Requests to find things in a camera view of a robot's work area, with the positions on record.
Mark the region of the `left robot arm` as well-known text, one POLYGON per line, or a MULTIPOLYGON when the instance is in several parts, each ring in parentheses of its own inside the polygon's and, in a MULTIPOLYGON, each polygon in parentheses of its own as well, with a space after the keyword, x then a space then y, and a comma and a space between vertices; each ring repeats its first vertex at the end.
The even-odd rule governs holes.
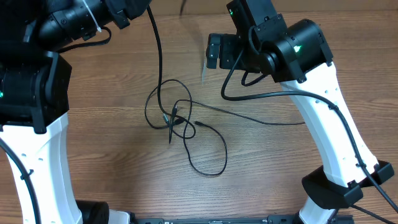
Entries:
POLYGON ((77 200, 67 159, 66 51, 91 47, 109 23, 127 27, 149 1, 2 1, 1 148, 24 223, 135 223, 131 212, 77 200))

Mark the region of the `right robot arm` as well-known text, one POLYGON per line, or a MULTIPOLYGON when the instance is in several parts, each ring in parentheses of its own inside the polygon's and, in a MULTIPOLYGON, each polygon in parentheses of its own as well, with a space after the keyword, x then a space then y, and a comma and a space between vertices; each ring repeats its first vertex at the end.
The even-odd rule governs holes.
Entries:
POLYGON ((288 26, 270 1, 227 5, 235 34, 210 34, 208 68, 272 77, 300 111, 322 159, 302 179, 305 205, 294 223, 339 223, 341 209, 356 208, 365 187, 380 189, 394 175, 364 143, 341 93, 333 54, 321 28, 303 19, 288 26))

